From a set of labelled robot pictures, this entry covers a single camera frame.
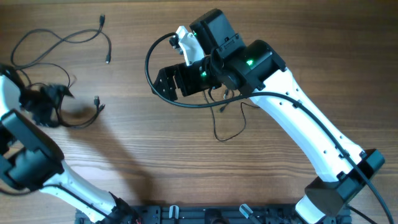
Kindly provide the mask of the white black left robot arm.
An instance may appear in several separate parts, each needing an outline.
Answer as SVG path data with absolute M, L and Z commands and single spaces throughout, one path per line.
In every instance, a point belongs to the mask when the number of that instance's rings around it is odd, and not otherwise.
M 72 170 L 59 146 L 21 113 L 49 119 L 64 96 L 72 96 L 68 86 L 32 90 L 14 67 L 1 65 L 1 179 L 13 189 L 12 196 L 36 191 L 53 195 L 92 223 L 140 223 L 139 214 L 124 200 Z

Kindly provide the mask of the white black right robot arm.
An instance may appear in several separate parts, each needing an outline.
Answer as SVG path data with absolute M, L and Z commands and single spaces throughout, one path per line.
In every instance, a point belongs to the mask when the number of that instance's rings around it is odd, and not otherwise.
M 336 217 L 364 188 L 385 160 L 339 131 L 299 87 L 285 61 L 265 41 L 245 44 L 219 9 L 212 9 L 175 32 L 165 34 L 184 62 L 161 69 L 149 82 L 152 92 L 171 105 L 178 96 L 225 86 L 239 91 L 269 114 L 301 148 L 317 177 L 295 204 L 298 218 L 319 223 Z

